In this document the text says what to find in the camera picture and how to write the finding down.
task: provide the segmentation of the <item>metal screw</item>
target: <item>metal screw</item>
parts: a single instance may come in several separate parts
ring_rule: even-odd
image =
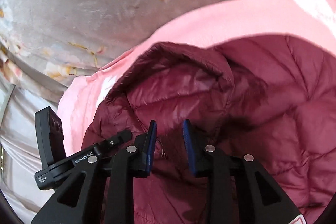
[[[246,161],[253,161],[254,160],[254,156],[252,156],[251,154],[246,154],[244,156],[244,160],[246,160]]]
[[[208,152],[213,152],[213,151],[215,151],[215,149],[216,148],[213,145],[207,145],[205,147],[205,150],[208,151]]]
[[[127,150],[128,153],[133,153],[137,150],[137,147],[134,146],[134,145],[131,145],[131,146],[127,147],[126,150]]]
[[[94,164],[96,161],[98,160],[97,156],[93,155],[93,156],[90,156],[87,158],[87,161],[90,163],[90,164]]]

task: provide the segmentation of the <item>white fabric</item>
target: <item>white fabric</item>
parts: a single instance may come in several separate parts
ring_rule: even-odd
[[[0,102],[4,100],[6,84],[0,86]],[[9,101],[0,131],[5,165],[0,182],[9,204],[24,223],[31,220],[53,194],[53,190],[38,189],[34,174],[41,170],[35,133],[35,112],[47,106],[56,107],[27,90],[15,88]]]

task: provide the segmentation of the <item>blue gripper pad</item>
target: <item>blue gripper pad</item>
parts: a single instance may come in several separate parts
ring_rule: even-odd
[[[188,163],[189,163],[189,170],[193,173],[193,175],[196,175],[196,152],[194,147],[194,134],[192,125],[190,121],[187,119],[183,122],[183,139],[184,139],[184,145],[185,149],[187,151],[188,155]]]
[[[150,137],[149,137],[149,144],[148,144],[148,150],[147,150],[146,172],[149,175],[153,167],[155,142],[156,142],[156,136],[157,136],[157,125],[154,120],[152,120],[150,123],[148,134],[150,135]]]

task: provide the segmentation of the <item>maroon puffer jacket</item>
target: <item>maroon puffer jacket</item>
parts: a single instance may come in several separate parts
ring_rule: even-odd
[[[336,59],[299,38],[249,37],[200,49],[155,44],[99,105],[83,148],[157,121],[148,179],[134,180],[135,223],[199,223],[206,180],[192,178],[182,122],[227,154],[250,153],[313,223],[336,191]]]

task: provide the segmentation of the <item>pink fabric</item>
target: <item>pink fabric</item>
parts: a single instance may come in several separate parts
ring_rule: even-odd
[[[85,131],[113,84],[154,43],[171,41],[211,47],[236,37],[293,34],[335,55],[335,10],[336,0],[231,0],[172,20],[94,75],[73,81],[58,106],[67,155],[80,150]]]

